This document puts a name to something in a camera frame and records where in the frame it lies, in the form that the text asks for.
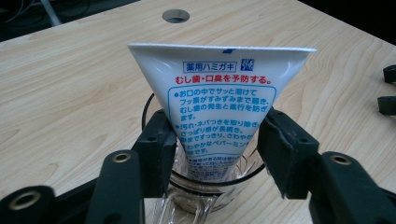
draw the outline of light wood surface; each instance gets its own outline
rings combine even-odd
[[[166,22],[170,8],[191,17]],[[151,90],[130,42],[317,49],[275,108],[317,138],[320,152],[354,157],[396,191],[396,119],[376,104],[396,95],[382,75],[396,63],[395,46],[295,0],[143,0],[0,43],[0,198],[33,185],[62,194],[134,144]],[[208,223],[310,223],[307,205],[282,200],[262,172]]]

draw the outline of toothpaste tube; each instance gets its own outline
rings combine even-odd
[[[227,178],[315,49],[128,45],[177,133],[188,177]]]

